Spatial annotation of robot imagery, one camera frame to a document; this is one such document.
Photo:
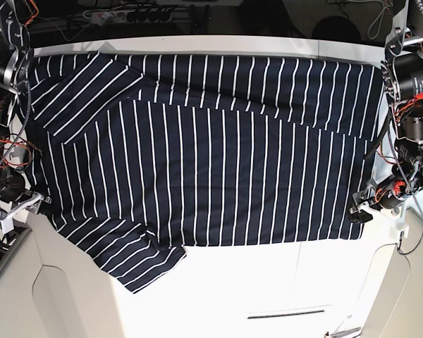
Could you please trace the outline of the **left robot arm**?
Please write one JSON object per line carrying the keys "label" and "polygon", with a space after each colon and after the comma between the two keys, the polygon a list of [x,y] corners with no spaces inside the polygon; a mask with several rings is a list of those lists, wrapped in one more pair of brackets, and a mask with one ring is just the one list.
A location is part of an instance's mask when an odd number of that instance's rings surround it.
{"label": "left robot arm", "polygon": [[[374,143],[364,155],[381,152],[385,137],[392,151],[391,174],[376,183],[366,182],[352,196],[348,210],[351,223],[368,223],[376,211],[398,212],[408,199],[423,192],[423,37],[409,30],[408,1],[393,4],[392,29],[385,41],[381,62],[388,113]],[[423,1],[415,7],[423,19]]]}

